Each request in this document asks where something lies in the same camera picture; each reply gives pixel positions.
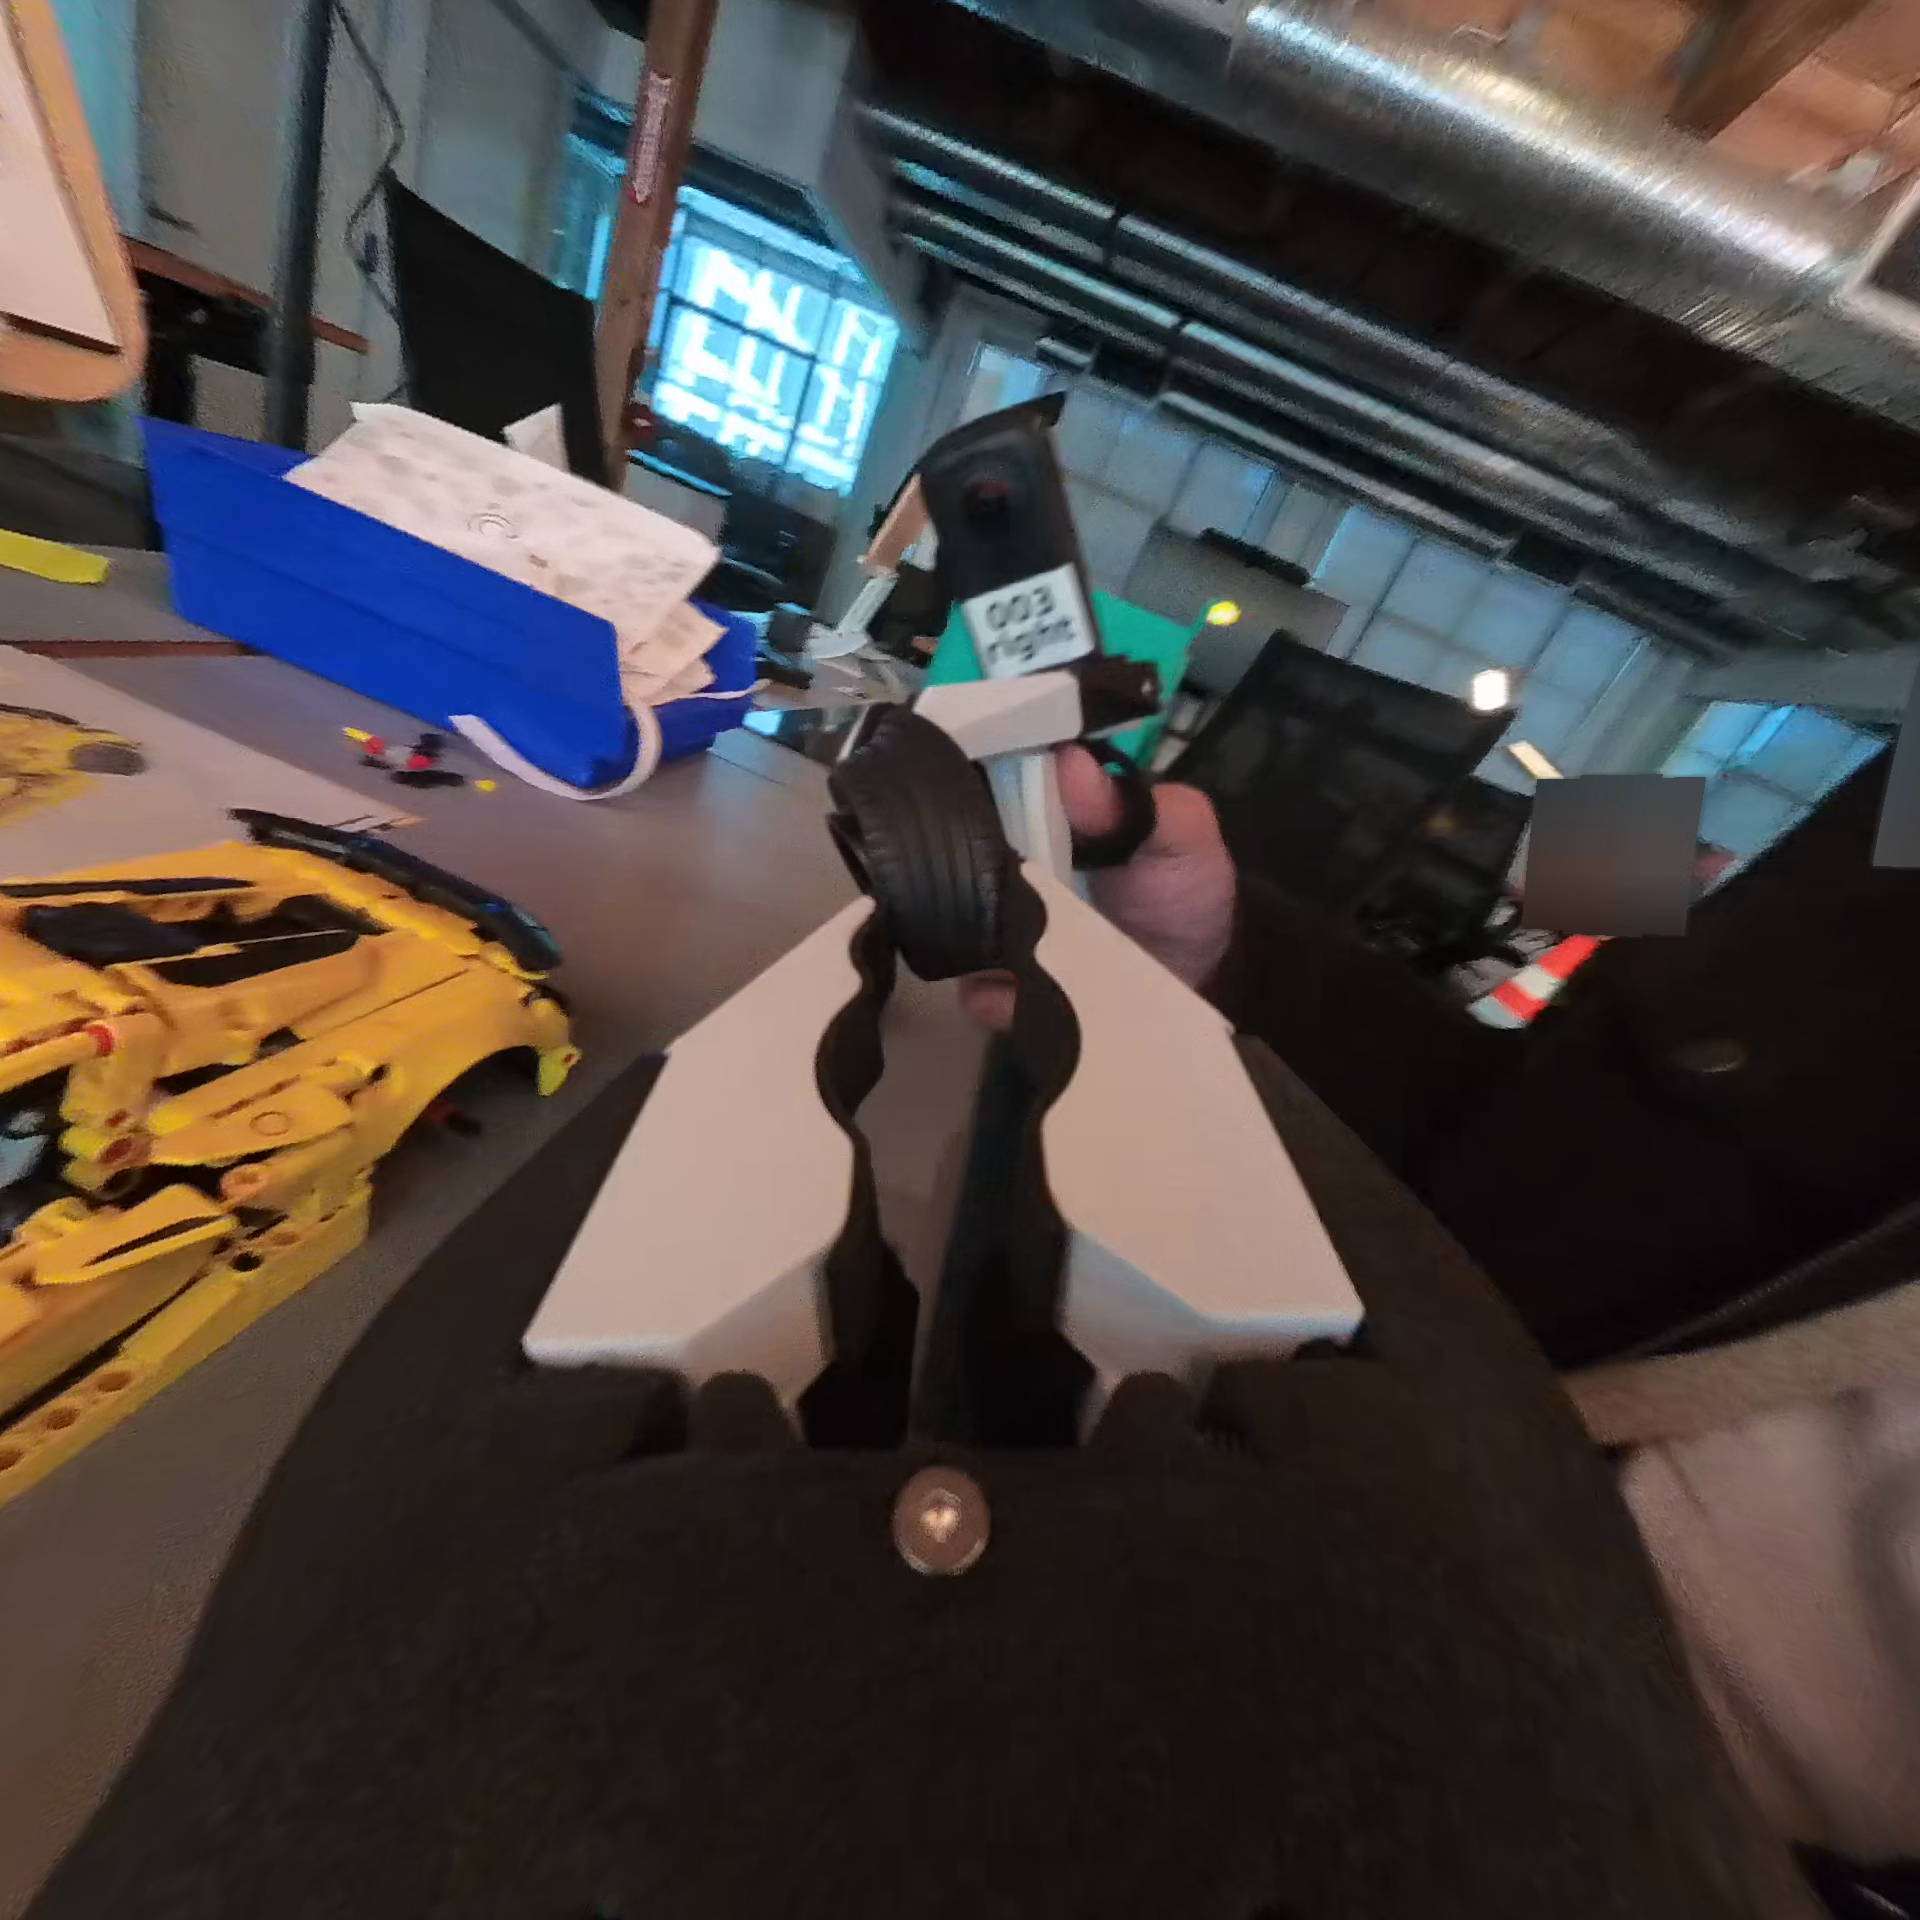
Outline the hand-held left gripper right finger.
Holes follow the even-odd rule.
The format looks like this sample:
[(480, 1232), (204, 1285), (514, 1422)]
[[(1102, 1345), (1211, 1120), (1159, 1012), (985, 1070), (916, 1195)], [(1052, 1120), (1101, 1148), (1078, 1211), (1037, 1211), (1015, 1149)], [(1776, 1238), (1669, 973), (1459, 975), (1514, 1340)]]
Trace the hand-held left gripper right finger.
[(1124, 1379), (1344, 1347), (1334, 1251), (1225, 1021), (1066, 880), (1020, 870), (1020, 1087), (982, 1307), (982, 1434), (1072, 1446)]

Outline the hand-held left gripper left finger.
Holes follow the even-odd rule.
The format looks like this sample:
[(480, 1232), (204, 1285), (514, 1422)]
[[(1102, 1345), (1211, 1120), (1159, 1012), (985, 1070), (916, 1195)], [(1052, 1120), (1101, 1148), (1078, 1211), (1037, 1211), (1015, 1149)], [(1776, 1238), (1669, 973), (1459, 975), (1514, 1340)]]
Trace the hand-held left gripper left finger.
[(882, 1070), (885, 915), (856, 899), (679, 1036), (523, 1332), (551, 1370), (763, 1380), (813, 1447), (894, 1447), (920, 1298), (857, 1113)]

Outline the black toy car tyre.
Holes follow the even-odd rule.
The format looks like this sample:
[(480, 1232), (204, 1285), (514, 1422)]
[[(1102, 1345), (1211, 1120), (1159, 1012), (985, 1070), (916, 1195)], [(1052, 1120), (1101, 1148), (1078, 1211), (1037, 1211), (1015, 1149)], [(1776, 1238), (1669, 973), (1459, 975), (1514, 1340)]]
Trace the black toy car tyre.
[(1029, 958), (988, 779), (924, 713), (887, 707), (852, 730), (828, 772), (828, 833), (918, 980), (1014, 980)]

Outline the yellow toy brick car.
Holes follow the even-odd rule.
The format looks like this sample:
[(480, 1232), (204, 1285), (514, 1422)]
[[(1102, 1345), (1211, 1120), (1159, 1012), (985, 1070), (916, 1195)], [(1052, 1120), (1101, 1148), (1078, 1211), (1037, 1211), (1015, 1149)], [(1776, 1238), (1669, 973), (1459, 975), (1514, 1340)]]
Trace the yellow toy brick car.
[(381, 1161), (497, 1057), (582, 1053), (561, 949), (349, 828), (241, 838), (1, 899), (1, 1503), (354, 1255)]

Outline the grey desk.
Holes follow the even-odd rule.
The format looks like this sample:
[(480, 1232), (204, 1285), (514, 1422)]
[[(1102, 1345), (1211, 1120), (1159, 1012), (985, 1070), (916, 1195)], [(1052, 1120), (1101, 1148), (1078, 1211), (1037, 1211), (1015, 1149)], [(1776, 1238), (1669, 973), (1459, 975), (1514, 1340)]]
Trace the grey desk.
[[(394, 713), (264, 657), (219, 652), (169, 612), (157, 555), (107, 586), (9, 573), (5, 642), (300, 771), (383, 787), (349, 767), (344, 725)], [(383, 1166), (372, 1237), (289, 1304), (196, 1362), (81, 1460), (5, 1509), (1, 1914), (20, 1915), (142, 1739), (253, 1503), (379, 1310), (643, 1053), (677, 1040), (851, 899), (828, 844), (823, 768), (731, 732), (635, 795), (565, 802), (415, 795), (397, 841), (490, 886), (561, 942), (561, 993), (585, 1060), (566, 1089), (519, 1098), (488, 1079), (476, 1133), (412, 1141)], [(982, 1047), (948, 986), (901, 978), (887, 1079), (867, 1104), (885, 1232), (924, 1305), (955, 1209), (951, 1131)]]

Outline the teal green box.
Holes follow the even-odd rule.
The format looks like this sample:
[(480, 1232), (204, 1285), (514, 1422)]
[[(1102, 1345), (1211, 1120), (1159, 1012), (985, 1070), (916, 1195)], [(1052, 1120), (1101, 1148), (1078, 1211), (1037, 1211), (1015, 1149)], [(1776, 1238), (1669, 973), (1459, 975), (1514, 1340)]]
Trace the teal green box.
[[(1155, 713), (1115, 733), (1116, 748), (1145, 771), (1163, 740), (1170, 703), (1182, 686), (1195, 629), (1099, 588), (1092, 590), (1092, 618), (1110, 657), (1149, 664), (1160, 677), (1163, 696)], [(976, 678), (982, 678), (982, 668), (972, 636), (960, 611), (951, 608), (926, 665), (924, 689)]]

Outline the bright window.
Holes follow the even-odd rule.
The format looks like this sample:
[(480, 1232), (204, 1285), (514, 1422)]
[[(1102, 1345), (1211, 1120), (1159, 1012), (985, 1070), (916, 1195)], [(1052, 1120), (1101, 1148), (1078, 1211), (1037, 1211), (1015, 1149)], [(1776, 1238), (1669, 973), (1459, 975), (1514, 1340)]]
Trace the bright window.
[(897, 348), (846, 255), (706, 197), (679, 206), (643, 386), (660, 419), (843, 497)]

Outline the orange striped traffic cone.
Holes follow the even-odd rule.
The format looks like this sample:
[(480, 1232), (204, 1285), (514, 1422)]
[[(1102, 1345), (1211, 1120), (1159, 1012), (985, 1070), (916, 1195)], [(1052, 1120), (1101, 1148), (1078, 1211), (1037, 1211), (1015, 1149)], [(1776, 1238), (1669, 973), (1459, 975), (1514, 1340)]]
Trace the orange striped traffic cone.
[(1574, 973), (1577, 973), (1607, 936), (1553, 936), (1545, 948), (1499, 980), (1491, 992), (1467, 1003), (1467, 1016), (1484, 1028), (1519, 1032), (1551, 1006)]

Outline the cluster of small loose bricks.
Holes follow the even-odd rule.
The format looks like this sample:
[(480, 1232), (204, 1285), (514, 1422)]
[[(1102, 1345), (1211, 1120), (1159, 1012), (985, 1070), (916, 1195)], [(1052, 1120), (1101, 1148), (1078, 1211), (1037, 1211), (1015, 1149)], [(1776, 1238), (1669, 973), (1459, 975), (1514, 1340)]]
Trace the cluster of small loose bricks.
[(386, 733), (360, 728), (341, 728), (341, 736), (357, 754), (360, 768), (381, 772), (407, 790), (472, 790), (480, 794), (496, 794), (499, 790), (492, 777), (462, 772), (446, 763), (446, 733), (420, 732), (398, 745)]

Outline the black standing panel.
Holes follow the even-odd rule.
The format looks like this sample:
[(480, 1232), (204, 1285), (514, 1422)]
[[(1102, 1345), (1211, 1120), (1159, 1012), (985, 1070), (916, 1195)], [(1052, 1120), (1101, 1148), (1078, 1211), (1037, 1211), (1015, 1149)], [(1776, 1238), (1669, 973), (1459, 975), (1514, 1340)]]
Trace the black standing panel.
[(505, 446), (559, 412), (561, 469), (602, 483), (594, 306), (446, 217), (397, 176), (383, 214), (407, 404)]

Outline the blue plastic bin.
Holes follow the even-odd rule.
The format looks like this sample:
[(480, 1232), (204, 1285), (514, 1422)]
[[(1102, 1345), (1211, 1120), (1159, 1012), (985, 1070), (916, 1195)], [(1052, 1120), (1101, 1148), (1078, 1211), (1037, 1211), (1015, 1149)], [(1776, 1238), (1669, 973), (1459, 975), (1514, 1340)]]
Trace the blue plastic bin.
[(172, 611), (461, 736), (514, 779), (598, 802), (740, 728), (756, 691), (740, 614), (687, 603), (710, 682), (643, 703), (614, 627), (294, 482), (298, 457), (137, 419)]

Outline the grey shirt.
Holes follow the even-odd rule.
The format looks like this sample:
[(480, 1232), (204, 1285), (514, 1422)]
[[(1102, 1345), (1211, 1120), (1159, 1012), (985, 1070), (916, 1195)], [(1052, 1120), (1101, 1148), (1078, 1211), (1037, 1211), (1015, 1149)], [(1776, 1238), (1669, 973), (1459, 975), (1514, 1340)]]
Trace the grey shirt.
[(1791, 1841), (1918, 1846), (1918, 1396), (1625, 1453), (1621, 1490), (1734, 1768)]

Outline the white air vent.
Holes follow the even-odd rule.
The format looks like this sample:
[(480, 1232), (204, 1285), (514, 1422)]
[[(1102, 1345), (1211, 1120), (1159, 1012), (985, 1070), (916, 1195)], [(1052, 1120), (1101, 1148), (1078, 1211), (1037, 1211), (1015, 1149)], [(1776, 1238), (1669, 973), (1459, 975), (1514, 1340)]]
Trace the white air vent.
[(1918, 348), (1918, 176), (1873, 225), (1863, 253), (1848, 266), (1834, 306), (1848, 319)]

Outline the brown wooden post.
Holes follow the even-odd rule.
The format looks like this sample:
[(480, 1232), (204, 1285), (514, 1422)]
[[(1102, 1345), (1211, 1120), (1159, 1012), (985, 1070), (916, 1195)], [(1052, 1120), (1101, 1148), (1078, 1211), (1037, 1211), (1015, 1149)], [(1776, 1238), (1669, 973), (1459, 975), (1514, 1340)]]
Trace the brown wooden post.
[(594, 319), (594, 404), (612, 493), (623, 491), (631, 465), (635, 393), (715, 15), (715, 3), (645, 7), (633, 124)]

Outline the silver ceiling duct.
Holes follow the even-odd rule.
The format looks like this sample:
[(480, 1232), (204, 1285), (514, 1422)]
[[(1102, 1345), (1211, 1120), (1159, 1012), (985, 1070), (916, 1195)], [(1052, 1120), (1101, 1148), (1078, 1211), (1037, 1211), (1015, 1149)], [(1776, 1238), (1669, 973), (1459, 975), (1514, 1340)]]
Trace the silver ceiling duct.
[(1709, 658), (1916, 644), (1916, 348), (1834, 306), (1904, 178), (1768, 178), (1393, 5), (852, 15), (894, 232), (1171, 411)]

